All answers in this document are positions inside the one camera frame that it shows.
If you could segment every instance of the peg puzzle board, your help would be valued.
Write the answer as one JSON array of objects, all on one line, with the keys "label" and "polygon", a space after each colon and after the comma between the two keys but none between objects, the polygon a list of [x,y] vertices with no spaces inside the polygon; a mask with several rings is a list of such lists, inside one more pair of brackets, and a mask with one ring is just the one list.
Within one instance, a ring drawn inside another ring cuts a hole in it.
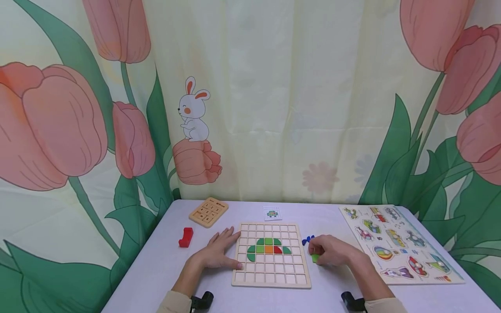
[{"label": "peg puzzle board", "polygon": [[454,284],[463,278],[393,205],[339,209],[387,284]]},{"label": "peg puzzle board", "polygon": [[235,258],[242,270],[233,270],[231,285],[311,288],[310,274],[297,224],[242,223]]},{"label": "peg puzzle board", "polygon": [[190,213],[189,219],[205,228],[211,228],[226,210],[226,203],[209,197]]}]

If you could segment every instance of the red block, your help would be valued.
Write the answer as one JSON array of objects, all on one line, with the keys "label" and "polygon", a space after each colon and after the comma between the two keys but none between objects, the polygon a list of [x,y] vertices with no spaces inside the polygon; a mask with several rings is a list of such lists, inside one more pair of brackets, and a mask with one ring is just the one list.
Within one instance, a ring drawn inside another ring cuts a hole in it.
[{"label": "red block", "polygon": [[193,228],[185,227],[183,232],[183,238],[179,240],[179,246],[181,248],[188,248],[193,237]]}]

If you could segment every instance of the tulip print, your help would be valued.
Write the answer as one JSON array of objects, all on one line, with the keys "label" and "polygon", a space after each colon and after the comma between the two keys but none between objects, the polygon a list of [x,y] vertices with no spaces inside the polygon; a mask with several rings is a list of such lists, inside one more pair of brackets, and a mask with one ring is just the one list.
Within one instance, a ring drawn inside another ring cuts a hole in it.
[{"label": "tulip print", "polygon": [[19,187],[60,188],[101,162],[108,139],[85,78],[63,65],[0,67],[0,177]]},{"label": "tulip print", "polygon": [[177,176],[187,185],[213,183],[221,175],[221,156],[205,141],[179,141],[173,148]]},{"label": "tulip print", "polygon": [[155,147],[143,113],[131,104],[115,102],[113,128],[120,173],[130,179],[148,172],[155,163]]},{"label": "tulip print", "polygon": [[487,29],[472,26],[454,45],[454,57],[447,68],[437,111],[457,114],[465,110],[487,86],[501,64],[501,25]]},{"label": "tulip print", "polygon": [[501,185],[501,93],[461,123],[456,144],[483,179]]},{"label": "tulip print", "polygon": [[400,24],[405,42],[427,69],[443,72],[464,29],[474,0],[401,0]]},{"label": "tulip print", "polygon": [[151,49],[141,0],[83,0],[99,55],[110,61],[138,63]]}]

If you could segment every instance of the white table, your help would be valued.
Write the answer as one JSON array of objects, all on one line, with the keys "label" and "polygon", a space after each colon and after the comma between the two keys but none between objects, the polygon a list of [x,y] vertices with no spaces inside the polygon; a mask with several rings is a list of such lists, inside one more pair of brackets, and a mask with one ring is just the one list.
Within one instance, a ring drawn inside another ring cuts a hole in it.
[{"label": "white table", "polygon": [[[104,307],[104,313],[156,312],[167,291],[174,285],[190,255],[206,246],[208,240],[225,227],[238,226],[243,221],[263,221],[263,206],[279,206],[283,222],[297,223],[301,236],[332,234],[355,242],[338,205],[233,202],[228,211],[207,229],[188,219],[202,201],[174,201],[146,242],[122,282]],[[497,306],[475,284],[466,272],[440,246],[430,233],[405,208],[405,217],[462,275],[466,284],[456,285],[395,285],[390,286],[409,313],[422,312],[498,312]],[[193,227],[189,248],[180,248],[184,227]],[[234,257],[235,246],[227,256]],[[196,296],[208,290],[214,294],[210,312],[346,312],[341,293],[350,291],[355,298],[361,293],[346,268],[326,269],[307,257],[312,282],[311,289],[252,288],[231,286],[231,270],[206,270]]]}]

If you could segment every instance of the rabbit ear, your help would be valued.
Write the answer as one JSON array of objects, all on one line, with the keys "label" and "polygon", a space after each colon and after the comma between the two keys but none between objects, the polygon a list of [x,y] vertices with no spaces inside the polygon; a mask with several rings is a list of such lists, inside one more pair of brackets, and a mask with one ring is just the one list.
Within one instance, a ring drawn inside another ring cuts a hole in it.
[{"label": "rabbit ear", "polygon": [[193,89],[195,89],[195,78],[190,76],[186,79],[186,94],[191,95]]},{"label": "rabbit ear", "polygon": [[202,100],[209,100],[210,93],[205,89],[199,90],[195,94],[195,99],[198,99],[198,98],[201,98]]}]

